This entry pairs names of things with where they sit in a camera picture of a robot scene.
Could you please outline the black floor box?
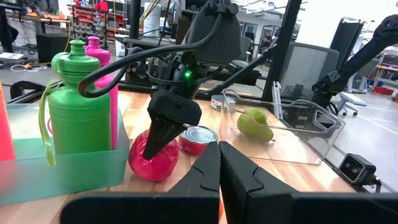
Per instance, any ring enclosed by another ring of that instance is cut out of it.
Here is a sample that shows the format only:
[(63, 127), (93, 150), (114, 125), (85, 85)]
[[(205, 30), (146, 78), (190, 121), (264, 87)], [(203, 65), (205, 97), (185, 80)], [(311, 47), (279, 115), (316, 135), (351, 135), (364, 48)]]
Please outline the black floor box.
[(68, 34), (37, 34), (36, 44), (38, 60), (40, 63), (51, 62), (52, 58), (60, 52), (70, 50), (70, 46), (65, 48), (68, 42)]

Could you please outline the green toy pear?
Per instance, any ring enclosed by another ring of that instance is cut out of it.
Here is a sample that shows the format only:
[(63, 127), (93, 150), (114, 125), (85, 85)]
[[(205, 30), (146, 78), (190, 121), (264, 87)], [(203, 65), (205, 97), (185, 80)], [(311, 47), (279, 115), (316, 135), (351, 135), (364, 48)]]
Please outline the green toy pear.
[(245, 136), (258, 141), (274, 141), (274, 133), (267, 127), (267, 119), (259, 108), (247, 108), (239, 115), (237, 128)]

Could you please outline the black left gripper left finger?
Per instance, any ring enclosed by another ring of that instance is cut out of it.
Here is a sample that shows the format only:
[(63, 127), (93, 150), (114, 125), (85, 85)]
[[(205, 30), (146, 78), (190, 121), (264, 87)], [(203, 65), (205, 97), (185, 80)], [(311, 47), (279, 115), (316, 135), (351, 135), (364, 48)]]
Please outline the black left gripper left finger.
[(211, 142), (167, 192), (87, 194), (68, 202), (60, 224), (217, 224), (220, 147)]

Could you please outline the pink plastic squeeze bottle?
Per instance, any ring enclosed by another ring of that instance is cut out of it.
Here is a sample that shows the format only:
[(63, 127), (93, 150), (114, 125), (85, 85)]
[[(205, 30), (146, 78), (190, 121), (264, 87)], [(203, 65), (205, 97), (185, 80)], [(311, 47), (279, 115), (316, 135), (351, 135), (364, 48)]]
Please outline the pink plastic squeeze bottle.
[[(88, 45), (85, 47), (85, 52), (87, 55), (97, 58), (100, 67), (110, 63), (110, 52), (101, 48), (99, 38), (96, 36), (88, 37)], [(112, 75), (105, 75), (95, 82), (95, 87), (104, 88), (113, 79)], [(118, 86), (110, 90), (108, 95), (110, 99), (111, 148), (114, 149), (118, 138)]]

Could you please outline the white paper roll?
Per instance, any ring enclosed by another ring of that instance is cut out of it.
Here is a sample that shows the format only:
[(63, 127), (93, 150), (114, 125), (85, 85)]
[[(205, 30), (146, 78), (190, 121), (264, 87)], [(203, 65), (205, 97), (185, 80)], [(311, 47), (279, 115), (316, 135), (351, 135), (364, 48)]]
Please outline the white paper roll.
[(143, 21), (143, 34), (146, 37), (158, 37), (160, 31), (160, 0), (153, 0), (152, 3), (144, 4), (145, 14)]

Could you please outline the orange plastic squeeze bottle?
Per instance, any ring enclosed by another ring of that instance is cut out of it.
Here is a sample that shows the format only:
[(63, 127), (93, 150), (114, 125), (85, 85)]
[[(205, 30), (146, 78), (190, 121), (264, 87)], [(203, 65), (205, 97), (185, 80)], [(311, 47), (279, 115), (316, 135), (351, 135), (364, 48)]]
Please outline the orange plastic squeeze bottle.
[(15, 160), (15, 152), (9, 125), (6, 103), (0, 83), (0, 161)]

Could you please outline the red labelled tin can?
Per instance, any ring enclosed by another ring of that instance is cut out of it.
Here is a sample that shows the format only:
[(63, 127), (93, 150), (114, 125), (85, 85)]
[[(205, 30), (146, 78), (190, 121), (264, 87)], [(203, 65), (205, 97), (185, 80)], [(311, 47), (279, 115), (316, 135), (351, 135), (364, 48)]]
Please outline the red labelled tin can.
[(217, 141), (217, 134), (205, 126), (189, 126), (179, 136), (179, 149), (189, 156), (198, 157), (211, 142)]

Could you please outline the teal translucent plastic tray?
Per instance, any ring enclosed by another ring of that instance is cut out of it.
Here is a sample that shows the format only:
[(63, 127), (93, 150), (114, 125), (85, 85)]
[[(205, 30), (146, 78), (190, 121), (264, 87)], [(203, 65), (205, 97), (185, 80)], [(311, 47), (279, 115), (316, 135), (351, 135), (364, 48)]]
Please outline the teal translucent plastic tray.
[(16, 158), (0, 161), (0, 206), (66, 195), (120, 184), (124, 179), (129, 140), (123, 119), (118, 119), (118, 141), (111, 151), (45, 158), (37, 104), (8, 104)]

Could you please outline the cluttered background workbench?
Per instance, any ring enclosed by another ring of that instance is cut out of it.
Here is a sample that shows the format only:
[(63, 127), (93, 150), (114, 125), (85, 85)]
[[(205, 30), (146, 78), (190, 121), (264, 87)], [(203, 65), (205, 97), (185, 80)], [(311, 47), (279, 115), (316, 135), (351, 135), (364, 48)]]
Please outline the cluttered background workbench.
[(70, 25), (70, 21), (66, 19), (59, 19), (53, 17), (45, 17), (45, 16), (31, 16), (31, 15), (21, 15), (20, 12), (23, 11), (22, 7), (19, 7), (17, 4), (1, 2), (0, 1), (0, 43), (4, 52), (13, 53), (12, 48), (12, 39), (11, 39), (11, 27), (8, 23), (9, 17), (15, 17), (16, 19), (22, 21), (31, 21), (36, 22), (41, 25), (41, 31), (45, 33), (45, 24), (68, 24)]

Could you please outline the white papers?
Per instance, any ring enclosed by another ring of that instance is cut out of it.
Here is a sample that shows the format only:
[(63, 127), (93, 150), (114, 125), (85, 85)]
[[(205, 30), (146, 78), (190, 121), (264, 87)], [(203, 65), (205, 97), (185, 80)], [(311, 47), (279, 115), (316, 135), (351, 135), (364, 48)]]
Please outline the white papers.
[(24, 54), (17, 54), (17, 53), (10, 53), (10, 52), (3, 52), (0, 54), (1, 60), (19, 60), (24, 57)]

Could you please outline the green plastic squeeze bottle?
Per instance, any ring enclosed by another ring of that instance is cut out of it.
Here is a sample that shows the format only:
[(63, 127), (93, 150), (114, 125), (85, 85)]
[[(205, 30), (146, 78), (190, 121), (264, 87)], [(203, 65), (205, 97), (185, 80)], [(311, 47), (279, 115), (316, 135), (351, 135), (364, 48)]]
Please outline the green plastic squeeze bottle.
[(100, 68), (86, 54), (84, 41), (71, 40), (70, 51), (56, 54), (51, 68), (59, 80), (47, 84), (39, 103), (39, 129), (47, 164), (55, 156), (111, 150), (111, 103), (108, 94), (86, 98), (78, 84)]

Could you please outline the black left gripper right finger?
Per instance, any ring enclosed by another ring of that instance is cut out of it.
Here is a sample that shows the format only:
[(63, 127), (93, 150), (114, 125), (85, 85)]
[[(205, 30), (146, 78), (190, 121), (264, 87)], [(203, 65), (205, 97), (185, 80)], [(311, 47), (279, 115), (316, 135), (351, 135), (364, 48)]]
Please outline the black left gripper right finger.
[(220, 185), (232, 224), (398, 224), (398, 194), (299, 192), (225, 141)]

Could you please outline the shelf with red bins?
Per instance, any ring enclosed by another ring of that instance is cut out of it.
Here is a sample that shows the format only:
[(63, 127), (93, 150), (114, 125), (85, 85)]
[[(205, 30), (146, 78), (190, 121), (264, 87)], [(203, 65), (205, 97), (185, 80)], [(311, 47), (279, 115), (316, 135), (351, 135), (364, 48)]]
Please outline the shelf with red bins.
[(126, 0), (73, 0), (70, 10), (70, 38), (88, 42), (99, 38), (102, 48), (116, 41), (117, 34), (128, 34)]

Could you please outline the silver metal bracket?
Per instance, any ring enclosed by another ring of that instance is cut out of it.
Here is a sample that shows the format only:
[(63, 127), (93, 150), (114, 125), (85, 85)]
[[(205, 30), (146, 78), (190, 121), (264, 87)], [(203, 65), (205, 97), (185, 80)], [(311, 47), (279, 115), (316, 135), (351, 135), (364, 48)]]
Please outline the silver metal bracket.
[(277, 119), (283, 119), (283, 111), (280, 98), (281, 85), (279, 82), (272, 82), (272, 100), (274, 104), (274, 116)]

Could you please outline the clear plastic bin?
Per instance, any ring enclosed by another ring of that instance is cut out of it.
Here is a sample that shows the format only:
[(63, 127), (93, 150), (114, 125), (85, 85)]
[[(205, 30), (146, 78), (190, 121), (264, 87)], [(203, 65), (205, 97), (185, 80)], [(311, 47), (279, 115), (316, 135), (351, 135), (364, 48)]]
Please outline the clear plastic bin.
[[(253, 159), (319, 165), (345, 126), (342, 119), (308, 100), (281, 103), (283, 119), (277, 119), (271, 102), (244, 99), (231, 89), (224, 89), (222, 95), (235, 97), (236, 104), (221, 111), (219, 139)], [(274, 141), (258, 141), (239, 131), (236, 122), (247, 108), (264, 112)]]

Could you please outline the red toy apple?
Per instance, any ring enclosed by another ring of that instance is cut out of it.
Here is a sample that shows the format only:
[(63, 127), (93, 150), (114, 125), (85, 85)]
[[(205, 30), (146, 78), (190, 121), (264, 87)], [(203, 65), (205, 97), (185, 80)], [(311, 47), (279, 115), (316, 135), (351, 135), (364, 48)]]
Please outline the red toy apple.
[(144, 149), (149, 130), (140, 133), (130, 148), (128, 164), (138, 178), (150, 182), (163, 182), (174, 171), (179, 157), (178, 142), (170, 141), (152, 159), (145, 159)]

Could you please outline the gray office chair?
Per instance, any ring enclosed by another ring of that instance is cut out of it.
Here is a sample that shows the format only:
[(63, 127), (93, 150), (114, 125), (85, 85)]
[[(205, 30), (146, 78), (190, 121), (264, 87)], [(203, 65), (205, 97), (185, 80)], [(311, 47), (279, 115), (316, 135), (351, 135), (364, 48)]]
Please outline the gray office chair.
[(313, 101), (312, 86), (336, 70), (339, 55), (333, 49), (291, 42), (280, 74), (281, 97)]

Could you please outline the black aluminium rig frame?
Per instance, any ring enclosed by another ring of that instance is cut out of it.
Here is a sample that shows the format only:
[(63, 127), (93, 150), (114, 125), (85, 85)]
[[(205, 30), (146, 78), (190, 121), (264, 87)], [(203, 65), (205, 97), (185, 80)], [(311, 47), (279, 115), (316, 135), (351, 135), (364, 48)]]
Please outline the black aluminium rig frame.
[[(282, 21), (282, 27), (280, 28), (279, 38), (275, 40), (275, 44), (273, 48), (269, 49), (264, 55), (258, 57), (254, 61), (252, 61), (246, 67), (240, 69), (234, 75), (230, 76), (226, 81), (223, 83), (215, 86), (210, 90), (201, 90), (197, 94), (197, 99), (199, 100), (210, 100), (210, 95), (220, 94), (221, 91), (225, 88), (230, 87), (232, 84), (237, 83), (243, 79), (244, 73), (250, 72), (260, 63), (264, 62), (265, 59), (273, 57), (273, 61), (271, 64), (271, 69), (268, 73), (267, 78), (263, 78), (266, 81), (266, 85), (262, 92), (262, 100), (267, 98), (265, 97), (266, 94), (269, 94), (269, 91), (272, 89), (272, 82), (278, 81), (280, 77), (280, 72), (285, 60), (285, 54), (287, 53), (287, 48), (290, 44), (290, 38), (294, 29), (294, 23), (296, 21), (297, 15), (300, 10), (300, 6), (302, 4), (302, 0), (288, 0), (286, 5), (286, 10), (284, 14), (284, 19)], [(132, 85), (127, 84), (124, 82), (119, 83), (119, 89), (121, 91), (130, 91), (130, 92), (137, 92), (137, 93), (152, 93), (155, 91), (155, 88), (148, 87), (148, 86), (140, 86), (140, 85)], [(7, 103), (32, 103), (39, 99), (42, 95), (42, 90), (34, 90), (30, 93), (26, 94), (18, 94), (16, 97), (11, 97), (11, 100)]]

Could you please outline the white office chair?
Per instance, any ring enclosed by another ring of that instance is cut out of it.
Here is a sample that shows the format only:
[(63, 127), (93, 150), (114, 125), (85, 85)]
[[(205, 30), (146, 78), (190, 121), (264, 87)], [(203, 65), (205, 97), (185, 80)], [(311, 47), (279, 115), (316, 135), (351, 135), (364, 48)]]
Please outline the white office chair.
[(347, 109), (350, 109), (353, 111), (353, 116), (358, 115), (358, 110), (356, 108), (353, 108), (352, 106), (349, 105), (351, 103), (352, 105), (356, 106), (364, 106), (366, 107), (367, 104), (365, 101), (361, 100), (357, 96), (353, 95), (352, 93), (346, 93), (346, 92), (340, 92), (340, 101), (338, 102), (337, 110), (340, 112), (342, 111), (342, 115), (346, 116), (347, 115)]

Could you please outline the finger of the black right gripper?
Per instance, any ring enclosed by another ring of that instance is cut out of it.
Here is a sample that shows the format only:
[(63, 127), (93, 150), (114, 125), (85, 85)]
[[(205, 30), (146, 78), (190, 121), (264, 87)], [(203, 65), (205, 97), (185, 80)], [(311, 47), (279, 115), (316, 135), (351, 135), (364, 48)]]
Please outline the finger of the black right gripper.
[(200, 106), (171, 91), (153, 93), (147, 108), (151, 119), (143, 158), (152, 159), (170, 141), (184, 132), (186, 125), (196, 126), (201, 118)]

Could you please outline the white lidded tin can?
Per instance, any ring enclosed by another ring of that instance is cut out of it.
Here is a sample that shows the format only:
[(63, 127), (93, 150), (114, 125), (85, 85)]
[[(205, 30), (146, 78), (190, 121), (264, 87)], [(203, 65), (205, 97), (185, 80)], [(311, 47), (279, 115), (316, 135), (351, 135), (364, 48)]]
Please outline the white lidded tin can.
[(211, 97), (211, 103), (210, 106), (217, 111), (222, 111), (222, 112), (227, 112), (229, 106), (232, 105), (234, 106), (236, 104), (236, 98), (232, 96), (226, 96), (224, 97), (223, 95), (213, 95)]

